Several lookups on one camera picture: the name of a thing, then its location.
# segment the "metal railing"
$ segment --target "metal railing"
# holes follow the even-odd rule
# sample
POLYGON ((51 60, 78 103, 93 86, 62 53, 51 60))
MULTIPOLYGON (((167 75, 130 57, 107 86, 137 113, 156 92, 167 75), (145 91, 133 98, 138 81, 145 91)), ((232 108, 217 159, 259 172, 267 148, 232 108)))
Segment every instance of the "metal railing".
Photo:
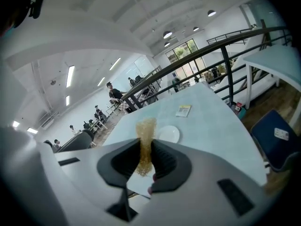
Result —
MULTIPOLYGON (((217 90, 215 90, 214 92, 215 93, 218 93, 218 92, 221 92, 222 90, 225 90, 225 89, 229 89, 229 95, 225 96, 222 98, 222 100, 225 100, 227 98, 230 99, 230 102, 233 103, 233 96, 239 92, 241 92, 242 90, 246 89, 246 85, 245 86, 242 86, 242 88, 236 90, 235 92, 233 91, 233 85, 243 81, 246 79, 246 76, 243 76, 241 78, 239 78, 238 80, 236 81, 233 81, 233 77, 232 77, 232 74, 236 71, 239 71, 243 68, 246 67, 246 65, 241 65, 240 67, 238 68, 235 68, 235 69, 231 69, 231 66, 230 66, 230 60, 231 59, 234 59, 240 55, 243 55, 247 52, 250 52, 254 49, 257 49, 257 48, 264 48, 265 45, 272 45, 272 42, 275 42, 279 39, 284 39, 285 40, 285 43, 283 45, 287 45, 289 42, 291 42, 291 40, 289 39, 291 37, 290 34, 286 34, 285 33, 285 30, 287 30, 286 27, 271 27, 271 28, 263 28, 263 29, 256 29, 256 30, 252 30, 252 31, 249 31, 249 32, 245 32, 245 33, 241 33, 241 34, 238 34, 238 35, 234 35, 234 36, 231 36, 230 38, 227 38, 227 39, 224 39, 224 40, 221 40, 221 41, 218 41, 214 44, 211 44, 211 45, 208 45, 202 49, 199 49, 198 51, 195 51, 193 52, 192 54, 190 55, 187 55, 186 57, 172 63, 171 65, 167 66, 166 68, 164 69, 161 69, 161 67, 159 68, 156 68, 154 71, 156 71, 155 74, 153 75, 148 75, 145 77, 145 79, 143 79, 143 81, 141 81, 139 84, 137 84, 134 88, 132 88, 129 92, 127 92, 123 97, 122 99, 125 100, 130 108, 132 110, 136 110, 135 108, 135 105, 138 107, 138 108, 142 108, 142 104, 145 102, 145 101, 148 101, 150 100, 151 98, 153 97, 157 97, 157 95, 171 89, 171 88, 174 88, 176 87, 177 85, 180 85, 181 83, 185 82, 185 81, 188 81, 189 79, 197 76, 197 75, 200 75, 201 73, 203 72, 206 72, 206 71, 209 71, 211 70, 212 68, 214 67, 217 67, 219 65, 221 65, 222 63, 225 63, 225 67, 226 67, 226 73, 223 74, 223 75, 220 75, 216 78, 213 78, 209 81, 207 81, 208 84, 212 83, 212 82, 215 82, 215 81, 218 81, 218 80, 221 80, 223 79, 224 77, 228 77, 228 85, 222 87, 222 88, 219 88, 217 90), (233 56, 228 56, 228 53, 227 53, 227 49, 226 49, 226 46, 227 45, 230 45, 230 44, 233 44, 237 41, 240 41, 240 40, 245 40, 245 39, 248 39, 248 38, 251 38, 251 37, 254 37, 254 36, 257 36, 257 35, 260 35, 260 34, 264 34, 264 36, 268 37, 269 38, 269 32, 274 32, 274 31, 283 31, 283 36, 280 36, 280 37, 277 37, 275 39, 272 39, 272 40, 263 40, 264 42, 260 43, 259 45, 256 45, 256 46, 253 46, 249 49, 246 49, 242 52, 239 52, 233 56), (139 92, 140 90, 143 90, 145 89, 146 87, 152 85, 154 82, 158 82, 158 80, 160 80, 162 77, 168 75, 169 73, 173 73, 176 69, 180 68, 181 66, 191 62, 191 61, 194 61, 195 64, 196 61, 195 59, 199 58, 199 57, 202 57, 206 54, 209 54, 217 49, 221 49, 222 51, 222 55, 223 55, 223 60, 211 65, 211 66, 208 66, 202 70, 199 70, 198 69, 198 72, 197 73, 194 73, 180 81, 178 81, 177 83, 174 83, 170 86, 167 86, 166 88, 164 89, 161 89, 159 92, 157 93, 154 93, 153 95, 151 95, 150 97, 147 97, 145 98, 144 100, 142 101, 138 101, 138 99, 134 96, 135 93, 139 92), (133 105, 130 101, 129 101, 129 98, 131 98, 134 102, 135 105, 133 105)), ((252 74, 255 74, 257 73, 259 70, 254 70, 252 72, 252 74)), ((268 73, 264 73, 262 76, 260 76, 258 79, 254 80, 253 81, 253 84, 258 82, 259 80, 261 80, 262 78, 264 78, 265 76, 267 76, 268 73)))
MULTIPOLYGON (((220 35, 220 36, 217 36, 217 37, 214 37, 212 39, 207 40, 207 43, 208 43, 208 45, 210 45, 210 44, 216 43, 217 41, 224 40, 224 39, 230 38, 232 36, 235 36, 236 33, 241 34, 242 32, 246 32, 246 31, 250 31, 250 30, 252 30, 252 28, 247 28, 247 29, 237 30, 237 31, 234 31, 234 32, 225 33, 223 35, 220 35)), ((236 44, 237 43, 246 44, 246 39, 243 39, 241 42, 237 41, 235 43, 236 44)))

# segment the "white plate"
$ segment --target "white plate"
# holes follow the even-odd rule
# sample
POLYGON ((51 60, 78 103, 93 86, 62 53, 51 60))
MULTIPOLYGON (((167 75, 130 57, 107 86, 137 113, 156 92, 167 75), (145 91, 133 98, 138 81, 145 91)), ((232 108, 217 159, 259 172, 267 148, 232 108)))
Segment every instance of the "white plate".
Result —
POLYGON ((177 143, 180 139, 180 132, 175 126, 162 127, 156 136, 157 139, 177 143))

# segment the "air conditioner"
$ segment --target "air conditioner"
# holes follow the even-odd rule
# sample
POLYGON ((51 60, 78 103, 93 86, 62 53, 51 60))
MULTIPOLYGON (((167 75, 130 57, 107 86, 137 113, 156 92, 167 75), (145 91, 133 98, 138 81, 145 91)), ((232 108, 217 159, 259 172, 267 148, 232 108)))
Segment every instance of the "air conditioner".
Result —
POLYGON ((52 123, 54 122, 54 119, 52 117, 49 117, 45 122, 43 122, 43 124, 41 125, 41 127, 46 130, 49 126, 52 125, 52 123))

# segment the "white ceiling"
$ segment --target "white ceiling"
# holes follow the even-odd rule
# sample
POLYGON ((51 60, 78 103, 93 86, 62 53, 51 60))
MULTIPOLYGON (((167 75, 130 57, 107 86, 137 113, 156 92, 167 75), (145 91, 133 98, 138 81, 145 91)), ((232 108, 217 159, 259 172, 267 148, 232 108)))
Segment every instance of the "white ceiling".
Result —
MULTIPOLYGON (((181 31, 182 36, 186 27, 196 25, 203 28, 240 1, 243 0, 44 0, 43 8, 83 12, 117 23, 144 42, 156 55, 164 50, 164 31, 170 30, 174 34, 181 31), (208 17, 210 9, 215 10, 217 15, 208 17)), ((186 31, 184 35, 188 37, 192 33, 186 31)), ((114 74, 116 69, 109 71, 111 63, 118 57, 122 58, 122 63, 132 54, 107 49, 68 51, 17 69, 14 74, 28 90, 18 119, 37 129, 45 114, 66 110, 67 95, 74 104, 96 91, 102 77, 109 78, 114 74), (66 88, 66 76, 71 65, 75 65, 74 77, 71 87, 66 88), (56 81, 53 86, 50 85, 52 80, 56 81)))

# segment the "window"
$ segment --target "window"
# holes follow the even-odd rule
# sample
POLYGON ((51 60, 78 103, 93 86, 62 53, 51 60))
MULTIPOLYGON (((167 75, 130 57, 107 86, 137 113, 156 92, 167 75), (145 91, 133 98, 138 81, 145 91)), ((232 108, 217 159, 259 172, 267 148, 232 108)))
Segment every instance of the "window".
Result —
MULTIPOLYGON (((168 57, 170 63, 174 63, 175 61, 178 61, 179 59, 184 58, 197 50, 198 48, 196 43, 193 39, 191 39, 167 52, 166 56, 168 57)), ((177 76, 182 80, 204 68, 205 64, 203 62, 203 59, 200 57, 195 61, 191 61, 183 65, 181 68, 178 68, 175 71, 177 73, 177 76)), ((190 84, 194 84, 194 78, 190 79, 190 84)))

